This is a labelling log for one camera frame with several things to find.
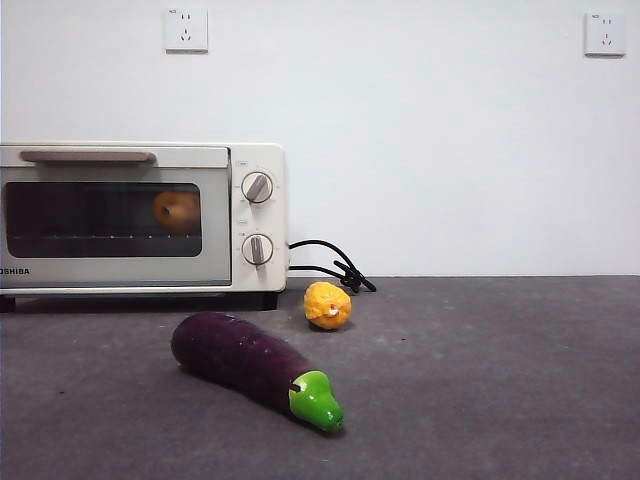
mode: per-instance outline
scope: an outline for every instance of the eggplant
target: eggplant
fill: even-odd
[[[326,432],[343,413],[329,377],[284,340],[232,315],[200,312],[173,332],[171,350],[186,370]]]

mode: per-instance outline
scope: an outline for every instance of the oven door handle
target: oven door handle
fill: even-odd
[[[25,162],[46,165],[140,165],[156,161],[151,152],[114,152],[100,150],[23,150],[20,158]]]

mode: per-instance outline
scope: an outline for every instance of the black cable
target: black cable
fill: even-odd
[[[322,245],[336,252],[345,262],[347,262],[347,265],[337,260],[333,262],[336,267],[344,270],[344,274],[334,272],[324,267],[318,267],[316,265],[292,265],[289,267],[289,270],[317,270],[319,272],[333,275],[340,279],[340,283],[342,285],[349,287],[354,293],[358,293],[360,291],[360,285],[364,285],[372,292],[377,290],[376,286],[367,280],[362,273],[360,273],[349,257],[347,257],[342,250],[329,242],[325,242],[324,240],[302,240],[301,242],[289,245],[289,249],[292,250],[305,245]]]

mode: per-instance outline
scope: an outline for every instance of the control knob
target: control knob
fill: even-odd
[[[266,202],[273,193],[273,182],[266,173],[252,172],[242,181],[242,193],[251,203]]]
[[[248,236],[242,244],[242,255],[252,265],[264,265],[273,255],[273,243],[266,235]]]

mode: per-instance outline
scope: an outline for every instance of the wall outlet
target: wall outlet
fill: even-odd
[[[164,48],[167,53],[206,53],[209,50],[206,8],[170,8],[165,12]]]
[[[585,55],[621,57],[627,53],[623,15],[587,13],[584,20]]]

